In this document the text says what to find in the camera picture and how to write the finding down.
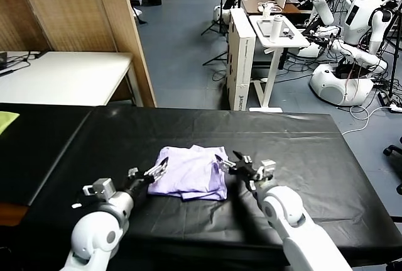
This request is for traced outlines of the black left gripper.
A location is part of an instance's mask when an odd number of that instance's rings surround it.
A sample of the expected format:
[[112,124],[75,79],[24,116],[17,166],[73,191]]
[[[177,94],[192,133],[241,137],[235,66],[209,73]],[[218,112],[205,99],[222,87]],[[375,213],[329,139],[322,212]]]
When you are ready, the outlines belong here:
[[133,167],[128,170],[128,181],[126,182],[126,192],[130,196],[139,196],[148,186],[160,180],[166,173],[168,157],[164,158],[159,164],[147,170],[144,176],[136,177],[138,168]]

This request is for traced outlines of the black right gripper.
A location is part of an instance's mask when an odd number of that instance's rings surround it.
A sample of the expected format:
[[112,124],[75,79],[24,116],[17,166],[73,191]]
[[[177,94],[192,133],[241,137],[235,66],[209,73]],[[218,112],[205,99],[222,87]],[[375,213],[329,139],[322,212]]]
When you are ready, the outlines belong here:
[[219,155],[215,155],[219,170],[227,174],[236,175],[245,183],[246,187],[249,187],[251,182],[259,181],[261,179],[261,174],[253,168],[253,161],[249,155],[245,155],[238,151],[233,151],[233,154],[243,163],[224,160]]

